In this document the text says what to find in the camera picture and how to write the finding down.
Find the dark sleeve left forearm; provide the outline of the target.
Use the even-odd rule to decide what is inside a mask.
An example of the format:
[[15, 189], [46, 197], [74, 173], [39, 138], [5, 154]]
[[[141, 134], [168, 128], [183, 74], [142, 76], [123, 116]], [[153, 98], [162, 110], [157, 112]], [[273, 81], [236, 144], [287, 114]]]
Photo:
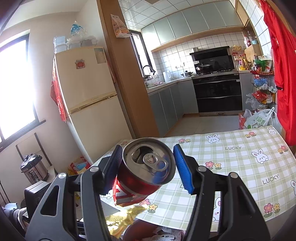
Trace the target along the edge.
[[2, 207], [2, 210], [17, 231], [25, 236], [28, 224], [23, 221], [23, 215], [27, 212], [27, 208], [20, 208], [17, 203], [8, 203]]

